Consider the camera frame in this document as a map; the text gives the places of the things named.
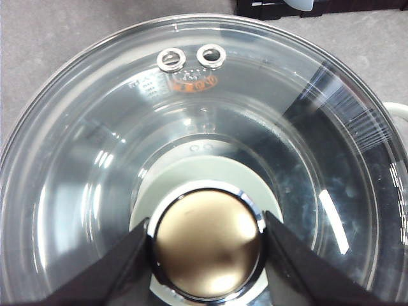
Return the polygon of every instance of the metal grommet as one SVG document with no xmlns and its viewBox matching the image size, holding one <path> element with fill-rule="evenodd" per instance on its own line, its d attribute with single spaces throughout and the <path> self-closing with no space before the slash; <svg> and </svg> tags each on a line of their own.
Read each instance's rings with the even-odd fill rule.
<svg viewBox="0 0 408 306">
<path fill-rule="evenodd" d="M 164 72 L 176 72 L 186 63 L 186 55 L 178 48 L 167 48 L 157 56 L 157 65 Z"/>
<path fill-rule="evenodd" d="M 210 43 L 208 45 L 203 45 L 200 49 L 198 49 L 196 56 L 197 60 L 204 67 L 218 68 L 224 63 L 226 53 L 225 50 L 219 45 Z"/>
</svg>

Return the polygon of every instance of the gold knob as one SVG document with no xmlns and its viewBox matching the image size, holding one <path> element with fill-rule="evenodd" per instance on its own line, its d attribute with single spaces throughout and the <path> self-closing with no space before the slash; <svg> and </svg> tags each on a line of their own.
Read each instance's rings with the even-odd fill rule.
<svg viewBox="0 0 408 306">
<path fill-rule="evenodd" d="M 245 203 L 224 191 L 198 190 L 164 213 L 154 252 L 175 289 L 215 299 L 248 281 L 259 261 L 261 238 Z"/>
</svg>

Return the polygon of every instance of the black object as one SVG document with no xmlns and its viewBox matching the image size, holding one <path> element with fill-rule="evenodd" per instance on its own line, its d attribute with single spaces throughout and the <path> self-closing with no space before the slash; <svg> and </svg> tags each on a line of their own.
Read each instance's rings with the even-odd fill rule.
<svg viewBox="0 0 408 306">
<path fill-rule="evenodd" d="M 165 305 L 149 290 L 151 270 L 146 248 L 146 223 L 147 220 L 141 222 L 104 257 L 49 297 L 13 305 Z"/>
<path fill-rule="evenodd" d="M 266 274 L 276 306 L 408 306 L 380 301 L 330 266 L 265 212 L 268 247 Z M 147 220 L 135 227 L 103 258 L 39 302 L 14 306 L 162 306 L 149 290 Z"/>
<path fill-rule="evenodd" d="M 408 0 L 314 0 L 311 11 L 299 11 L 283 0 L 237 0 L 237 15 L 260 20 L 285 16 L 316 17 L 349 11 L 408 10 Z"/>
</svg>

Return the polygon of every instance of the gray carpet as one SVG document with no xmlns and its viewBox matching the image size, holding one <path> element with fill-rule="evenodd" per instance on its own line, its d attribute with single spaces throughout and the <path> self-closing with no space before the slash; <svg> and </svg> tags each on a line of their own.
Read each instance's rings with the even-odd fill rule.
<svg viewBox="0 0 408 306">
<path fill-rule="evenodd" d="M 124 27 L 181 13 L 232 14 L 234 0 L 1 1 L 2 146 L 33 94 L 59 66 Z M 408 11 L 286 17 L 270 22 L 336 55 L 383 101 L 408 104 Z"/>
</svg>

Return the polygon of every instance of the transparent glass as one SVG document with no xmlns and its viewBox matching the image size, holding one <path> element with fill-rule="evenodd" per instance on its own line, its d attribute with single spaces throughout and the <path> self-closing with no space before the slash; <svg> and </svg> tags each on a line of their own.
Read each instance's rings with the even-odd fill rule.
<svg viewBox="0 0 408 306">
<path fill-rule="evenodd" d="M 226 51 L 215 70 L 196 59 L 208 43 Z M 166 48 L 183 50 L 182 70 L 157 67 Z M 300 38 L 202 15 L 113 35 L 33 101 L 1 165 L 1 301 L 39 300 L 102 257 L 175 148 L 177 159 L 246 165 L 319 256 L 385 300 L 408 300 L 405 152 L 378 100 Z M 270 305 L 268 293 L 253 305 Z"/>
</svg>

